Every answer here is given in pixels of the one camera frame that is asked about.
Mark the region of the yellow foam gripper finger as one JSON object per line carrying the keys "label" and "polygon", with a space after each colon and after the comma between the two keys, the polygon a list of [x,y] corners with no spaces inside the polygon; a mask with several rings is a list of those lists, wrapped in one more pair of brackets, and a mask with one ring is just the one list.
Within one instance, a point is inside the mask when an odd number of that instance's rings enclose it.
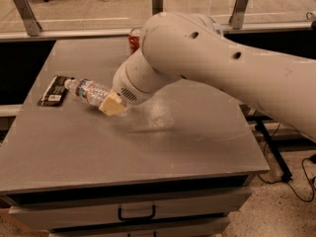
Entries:
{"label": "yellow foam gripper finger", "polygon": [[108,117],[119,115],[125,109],[126,105],[124,101],[116,92],[110,92],[99,106],[99,110]]}

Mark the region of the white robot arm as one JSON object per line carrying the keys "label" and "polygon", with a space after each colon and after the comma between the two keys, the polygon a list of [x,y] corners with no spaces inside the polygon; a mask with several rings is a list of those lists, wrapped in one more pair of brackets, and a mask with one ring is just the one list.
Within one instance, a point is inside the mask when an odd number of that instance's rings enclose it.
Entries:
{"label": "white robot arm", "polygon": [[225,38],[206,15],[163,12],[142,27],[140,48],[113,89],[131,105],[187,79],[212,86],[316,140],[316,60]]}

